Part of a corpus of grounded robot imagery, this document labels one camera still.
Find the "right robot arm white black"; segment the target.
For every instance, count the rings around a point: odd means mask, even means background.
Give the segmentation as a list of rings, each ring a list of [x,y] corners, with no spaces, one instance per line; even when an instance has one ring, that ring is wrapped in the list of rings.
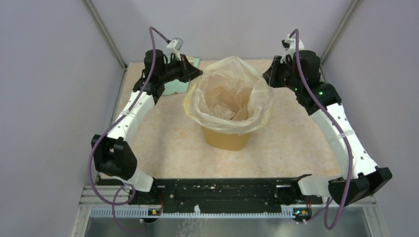
[[[296,95],[297,102],[305,108],[327,139],[341,175],[300,176],[298,185],[290,189],[290,198],[295,203],[304,203],[309,196],[328,197],[336,203],[346,198],[344,205],[348,206],[375,194],[393,175],[388,167],[379,167],[369,156],[348,121],[338,92],[330,83],[320,80],[320,58],[310,50],[302,50],[299,55],[311,93],[324,106],[324,110],[304,87],[296,55],[275,56],[262,77],[269,86],[286,87]]]

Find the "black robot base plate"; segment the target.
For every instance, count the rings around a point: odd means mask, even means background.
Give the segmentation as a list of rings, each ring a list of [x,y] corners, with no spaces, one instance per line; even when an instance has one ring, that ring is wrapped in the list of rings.
[[[282,206],[322,204],[320,197],[307,197],[297,186],[298,178],[156,179],[150,192],[130,192],[130,205],[163,206],[163,212],[191,213],[198,206],[203,214],[279,213]]]

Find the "right aluminium frame post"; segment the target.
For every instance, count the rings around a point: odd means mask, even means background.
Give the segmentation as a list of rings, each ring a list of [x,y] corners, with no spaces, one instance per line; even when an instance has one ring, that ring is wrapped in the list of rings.
[[[327,47],[324,51],[324,53],[321,56],[321,65],[323,65],[329,55],[331,54],[332,50],[334,49],[335,45],[337,44],[338,40],[340,39],[341,35],[343,34],[345,28],[351,21],[351,18],[359,8],[359,6],[362,4],[363,0],[352,0],[350,2],[349,7],[345,11],[345,14],[343,15],[342,19],[340,20],[337,28],[335,29],[331,39],[329,40]]]

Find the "orange plastic trash bin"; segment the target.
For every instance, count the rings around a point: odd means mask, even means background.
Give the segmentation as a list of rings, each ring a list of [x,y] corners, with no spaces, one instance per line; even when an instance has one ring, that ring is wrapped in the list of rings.
[[[249,141],[251,133],[242,135],[238,134],[223,134],[205,127],[202,127],[204,138],[206,142],[215,148],[227,151],[240,151]]]

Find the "left aluminium frame post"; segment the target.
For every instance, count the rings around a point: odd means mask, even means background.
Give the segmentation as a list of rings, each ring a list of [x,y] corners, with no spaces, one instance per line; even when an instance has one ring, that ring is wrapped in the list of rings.
[[[94,24],[96,25],[100,35],[104,39],[108,49],[110,50],[112,56],[116,59],[119,66],[122,68],[123,71],[126,71],[127,69],[127,63],[122,57],[122,54],[120,53],[115,41],[113,40],[111,34],[109,33],[104,21],[102,20],[99,12],[97,11],[93,1],[91,0],[82,0],[82,3],[84,4],[85,8],[89,12],[89,15],[91,16]]]

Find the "aluminium frame post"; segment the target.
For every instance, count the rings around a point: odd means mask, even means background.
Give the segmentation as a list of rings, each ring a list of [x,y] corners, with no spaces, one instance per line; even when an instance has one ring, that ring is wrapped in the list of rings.
[[[127,63],[122,57],[122,54],[120,53],[115,41],[113,40],[111,34],[109,33],[104,21],[102,20],[99,12],[97,11],[93,1],[91,0],[82,0],[82,3],[84,4],[85,8],[89,12],[89,15],[91,16],[94,24],[96,25],[100,35],[104,39],[108,49],[110,50],[112,56],[116,59],[119,66],[122,68],[123,71],[126,71],[127,69]]]
[[[345,11],[345,14],[343,15],[342,19],[340,20],[337,28],[335,29],[331,39],[329,40],[327,47],[324,51],[324,53],[321,56],[321,65],[323,65],[329,55],[331,54],[332,50],[334,49],[335,45],[337,44],[338,40],[340,39],[341,35],[343,34],[345,28],[351,21],[351,18],[359,8],[359,6],[362,4],[363,0],[352,0],[350,2],[349,7]]]

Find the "green patterned cloth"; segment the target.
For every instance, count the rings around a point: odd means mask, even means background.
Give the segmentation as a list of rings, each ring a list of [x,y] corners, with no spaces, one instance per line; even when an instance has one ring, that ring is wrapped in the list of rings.
[[[200,58],[187,56],[188,61],[194,66],[198,67]],[[170,96],[180,93],[185,93],[189,88],[189,82],[181,82],[178,79],[165,83],[165,90],[163,96]]]

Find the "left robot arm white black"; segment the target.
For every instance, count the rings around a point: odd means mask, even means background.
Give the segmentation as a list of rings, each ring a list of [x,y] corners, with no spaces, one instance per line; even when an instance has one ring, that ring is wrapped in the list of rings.
[[[105,136],[92,139],[93,164],[96,171],[122,181],[136,191],[146,204],[158,199],[154,178],[138,168],[137,158],[129,146],[145,115],[157,104],[165,84],[174,80],[188,83],[203,71],[189,62],[187,56],[174,53],[167,57],[161,50],[145,53],[144,69],[134,84],[130,98]]]

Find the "translucent yellowish trash bag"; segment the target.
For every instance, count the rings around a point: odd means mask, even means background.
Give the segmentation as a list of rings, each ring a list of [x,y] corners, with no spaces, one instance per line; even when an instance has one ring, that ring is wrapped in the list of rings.
[[[254,67],[231,56],[203,69],[183,102],[186,115],[204,128],[246,134],[264,127],[274,93]]]

